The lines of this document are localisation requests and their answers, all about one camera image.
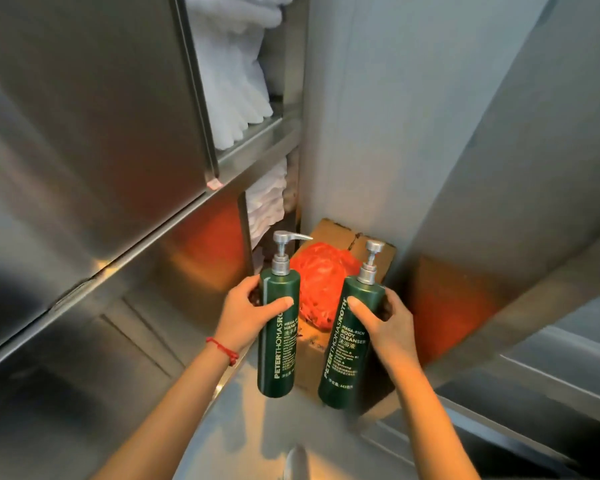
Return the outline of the green pump bottle short spout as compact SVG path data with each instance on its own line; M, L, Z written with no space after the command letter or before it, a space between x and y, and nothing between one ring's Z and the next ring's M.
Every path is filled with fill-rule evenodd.
M368 258L358 275L344 279L318 387L320 401L335 410L344 410L352 404L354 387L370 345L368 331L352 313L348 298L356 297L373 313L378 311L385 288L376 282L375 258L383 248L384 242L368 240Z

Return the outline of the green pump bottle long spout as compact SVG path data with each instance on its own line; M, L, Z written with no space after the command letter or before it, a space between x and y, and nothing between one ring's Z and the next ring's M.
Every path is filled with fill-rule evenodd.
M288 395L294 386L301 276L291 269L286 247L295 240L309 241L312 238L300 233L275 231L273 241L278 249L271 267L260 273L262 305L279 298L294 301L288 310L270 319L258 335L258 389L269 398Z

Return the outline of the stainless steel cabinet door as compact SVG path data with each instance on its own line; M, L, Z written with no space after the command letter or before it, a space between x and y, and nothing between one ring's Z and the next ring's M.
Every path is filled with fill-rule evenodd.
M185 0L0 0L0 348L206 190Z

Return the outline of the person's right forearm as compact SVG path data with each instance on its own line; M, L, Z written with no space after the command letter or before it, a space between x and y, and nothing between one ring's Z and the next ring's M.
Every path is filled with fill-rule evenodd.
M408 427L418 480L481 480L422 368L400 356L387 370Z

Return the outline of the red plastic mesh bag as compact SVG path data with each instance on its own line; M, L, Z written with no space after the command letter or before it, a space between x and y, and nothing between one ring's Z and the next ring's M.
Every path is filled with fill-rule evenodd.
M357 275L361 265L348 250L324 242L314 242L299 250L290 260L291 269L301 277L299 316L316 329L329 332L344 279Z

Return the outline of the person's right hand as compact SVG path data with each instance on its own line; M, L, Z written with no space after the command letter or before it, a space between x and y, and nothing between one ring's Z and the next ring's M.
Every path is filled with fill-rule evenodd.
M387 371L394 374L405 368L422 371L415 341L413 315L401 298L389 288L385 288L382 305L384 318L371 343Z

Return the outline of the person's left forearm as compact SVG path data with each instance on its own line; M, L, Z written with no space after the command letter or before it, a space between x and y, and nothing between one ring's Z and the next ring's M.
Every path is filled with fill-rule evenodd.
M239 354L208 338L154 411L91 480L172 480L216 387Z

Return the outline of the brown cardboard box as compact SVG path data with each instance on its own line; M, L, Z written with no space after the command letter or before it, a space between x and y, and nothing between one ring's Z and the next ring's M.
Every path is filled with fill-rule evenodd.
M339 250L348 250L361 263L368 258L366 243L372 238L331 219L320 220L310 235L313 239L300 245L295 254L314 242L324 242ZM317 403L320 403L318 387L326 361L330 333L331 330L322 332L316 329L299 316L294 387Z

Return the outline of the large stack of white towels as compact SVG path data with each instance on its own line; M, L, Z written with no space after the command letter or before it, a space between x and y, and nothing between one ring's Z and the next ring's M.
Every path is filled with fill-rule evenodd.
M293 0L185 0L214 147L225 151L273 116L258 60L265 30Z

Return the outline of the person's left hand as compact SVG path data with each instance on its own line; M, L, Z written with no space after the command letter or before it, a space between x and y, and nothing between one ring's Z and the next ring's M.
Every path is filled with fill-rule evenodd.
M249 300L251 293L258 288L259 283L258 274L248 276L232 288L224 300L214 339L234 353L239 353L250 345L265 326L258 325L257 306Z

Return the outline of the small stack of white towels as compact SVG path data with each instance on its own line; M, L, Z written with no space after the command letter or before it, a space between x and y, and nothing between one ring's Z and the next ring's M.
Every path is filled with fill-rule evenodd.
M264 234L285 216L283 193L287 188L287 168L287 158L284 157L246 190L252 250Z

